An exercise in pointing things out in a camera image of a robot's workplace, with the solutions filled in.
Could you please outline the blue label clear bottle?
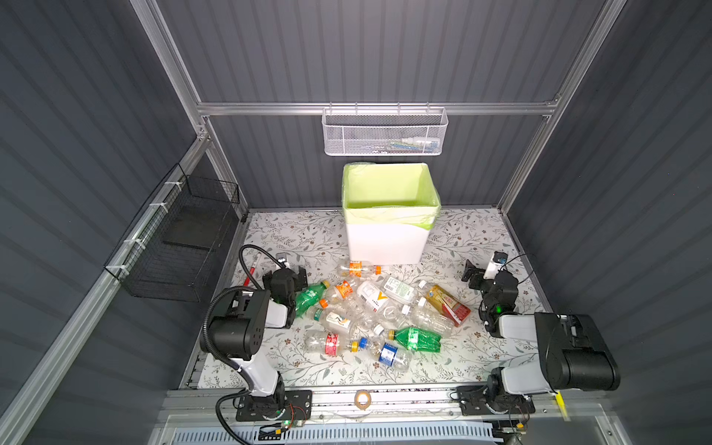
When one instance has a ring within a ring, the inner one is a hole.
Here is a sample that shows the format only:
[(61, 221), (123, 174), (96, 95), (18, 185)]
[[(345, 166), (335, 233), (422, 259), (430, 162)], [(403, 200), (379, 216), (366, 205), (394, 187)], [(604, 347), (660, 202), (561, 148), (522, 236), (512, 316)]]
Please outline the blue label clear bottle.
[(352, 350), (354, 352), (365, 350), (378, 363), (398, 372), (407, 371), (411, 361), (413, 361), (413, 354), (411, 354), (409, 350), (406, 350), (403, 346), (382, 339), (361, 337), (360, 339), (352, 341)]

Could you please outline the clear bottle white cap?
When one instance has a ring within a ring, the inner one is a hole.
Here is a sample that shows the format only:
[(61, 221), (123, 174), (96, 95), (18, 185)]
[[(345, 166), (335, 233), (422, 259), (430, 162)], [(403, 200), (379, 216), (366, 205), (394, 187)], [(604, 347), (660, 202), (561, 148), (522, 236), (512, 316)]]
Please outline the clear bottle white cap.
[(436, 333), (441, 337), (450, 337), (455, 328), (454, 322), (438, 313), (425, 297), (413, 306), (411, 320), (416, 327)]

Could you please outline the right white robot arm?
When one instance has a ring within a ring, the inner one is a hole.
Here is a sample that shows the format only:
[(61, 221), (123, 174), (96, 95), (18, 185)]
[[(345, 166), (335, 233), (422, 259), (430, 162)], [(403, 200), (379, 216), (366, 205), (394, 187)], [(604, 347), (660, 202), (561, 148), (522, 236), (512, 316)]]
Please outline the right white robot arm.
[(519, 280), (507, 266), (500, 252), (485, 268), (466, 261), (462, 281), (481, 295), (478, 317), (485, 330), (497, 339), (532, 344), (537, 357), (491, 371), (484, 390), (486, 404), (501, 411), (528, 396), (562, 389), (618, 389), (619, 367), (591, 316), (517, 313)]

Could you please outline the white label green cap bottle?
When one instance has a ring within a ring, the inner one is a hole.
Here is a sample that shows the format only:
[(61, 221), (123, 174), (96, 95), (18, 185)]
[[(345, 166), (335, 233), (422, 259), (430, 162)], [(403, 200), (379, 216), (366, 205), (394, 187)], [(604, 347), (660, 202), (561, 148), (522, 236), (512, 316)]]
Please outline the white label green cap bottle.
[(317, 308), (310, 316), (311, 320), (321, 324), (328, 332), (351, 336), (356, 329), (356, 322), (352, 317), (344, 314), (339, 309)]

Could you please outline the white yellow label bottle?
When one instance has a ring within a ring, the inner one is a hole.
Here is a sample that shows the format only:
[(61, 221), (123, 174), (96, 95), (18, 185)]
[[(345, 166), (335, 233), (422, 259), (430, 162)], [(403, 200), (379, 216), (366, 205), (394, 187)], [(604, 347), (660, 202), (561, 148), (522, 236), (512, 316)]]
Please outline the white yellow label bottle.
[(373, 313), (383, 313), (383, 310), (389, 304), (389, 297), (374, 281), (362, 281), (357, 288), (357, 295), (362, 300), (363, 305)]

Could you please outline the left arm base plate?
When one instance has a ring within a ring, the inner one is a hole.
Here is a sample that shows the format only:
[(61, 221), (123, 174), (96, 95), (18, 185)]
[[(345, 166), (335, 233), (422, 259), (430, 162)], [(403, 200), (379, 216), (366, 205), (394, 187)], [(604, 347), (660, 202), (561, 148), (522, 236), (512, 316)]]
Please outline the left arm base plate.
[(238, 422), (306, 421), (311, 418), (313, 392), (288, 390), (268, 397), (244, 396), (233, 402)]

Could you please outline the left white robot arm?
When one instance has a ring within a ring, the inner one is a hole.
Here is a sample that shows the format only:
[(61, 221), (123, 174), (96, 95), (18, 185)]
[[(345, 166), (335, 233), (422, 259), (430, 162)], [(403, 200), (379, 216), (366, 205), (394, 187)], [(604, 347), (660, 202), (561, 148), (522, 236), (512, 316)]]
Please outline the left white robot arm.
[(238, 372), (246, 394), (259, 402), (282, 404), (285, 385), (261, 349), (265, 331), (290, 328), (296, 318), (297, 293), (308, 287), (303, 267), (280, 268), (263, 276), (262, 289), (235, 286), (211, 301), (203, 319), (200, 348)]

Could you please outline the orange label clear bottle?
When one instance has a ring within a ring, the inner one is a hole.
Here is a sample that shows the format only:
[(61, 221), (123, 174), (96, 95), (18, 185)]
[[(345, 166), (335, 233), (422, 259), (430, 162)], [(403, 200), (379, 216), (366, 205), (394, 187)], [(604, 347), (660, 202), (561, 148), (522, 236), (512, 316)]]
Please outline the orange label clear bottle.
[(355, 291), (358, 284), (359, 279), (354, 277), (335, 283), (335, 285), (326, 289), (318, 305), (322, 309), (341, 308), (352, 310), (356, 302)]

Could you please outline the red label clear bottle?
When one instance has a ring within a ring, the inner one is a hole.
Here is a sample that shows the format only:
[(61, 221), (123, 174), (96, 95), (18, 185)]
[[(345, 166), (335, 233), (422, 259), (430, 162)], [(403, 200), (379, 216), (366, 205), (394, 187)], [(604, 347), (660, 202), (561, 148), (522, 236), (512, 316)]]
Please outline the red label clear bottle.
[(337, 357), (345, 352), (359, 352), (360, 341), (343, 334), (308, 330), (304, 336), (304, 350), (326, 357)]

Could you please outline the red yellow tea bottle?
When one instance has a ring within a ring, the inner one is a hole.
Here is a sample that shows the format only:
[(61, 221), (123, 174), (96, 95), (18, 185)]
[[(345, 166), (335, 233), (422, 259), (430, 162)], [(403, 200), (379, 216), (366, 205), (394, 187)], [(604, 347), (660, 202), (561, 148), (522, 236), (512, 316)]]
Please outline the red yellow tea bottle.
[(457, 327), (461, 326), (472, 313), (469, 307), (439, 285), (425, 283), (424, 291), (426, 300), (435, 310), (450, 319)]

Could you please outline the green bottle orange cap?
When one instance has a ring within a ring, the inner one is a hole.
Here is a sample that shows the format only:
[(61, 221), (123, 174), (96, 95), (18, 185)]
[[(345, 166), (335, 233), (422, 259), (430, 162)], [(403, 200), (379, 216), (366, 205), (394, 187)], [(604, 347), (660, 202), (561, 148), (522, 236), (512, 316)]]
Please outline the green bottle orange cap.
[(314, 285), (309, 285), (296, 296), (295, 300), (295, 315), (302, 317), (305, 313), (322, 300), (324, 293), (330, 287), (330, 283), (326, 280)]

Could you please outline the green sprite bottle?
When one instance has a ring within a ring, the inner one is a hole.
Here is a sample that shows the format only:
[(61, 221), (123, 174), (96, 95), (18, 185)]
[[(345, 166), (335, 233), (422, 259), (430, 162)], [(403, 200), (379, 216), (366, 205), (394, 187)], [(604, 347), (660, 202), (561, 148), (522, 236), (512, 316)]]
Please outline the green sprite bottle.
[(418, 327), (389, 330), (388, 339), (411, 352), (439, 353), (441, 351), (441, 335)]

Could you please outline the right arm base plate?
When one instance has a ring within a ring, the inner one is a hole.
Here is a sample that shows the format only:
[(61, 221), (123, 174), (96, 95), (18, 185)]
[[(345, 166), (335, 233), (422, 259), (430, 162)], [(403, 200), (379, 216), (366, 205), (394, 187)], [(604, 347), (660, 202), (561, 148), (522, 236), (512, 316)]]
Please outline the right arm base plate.
[(536, 412), (531, 398), (504, 392), (499, 387), (486, 385), (460, 386), (455, 389), (455, 400), (463, 415), (532, 415)]

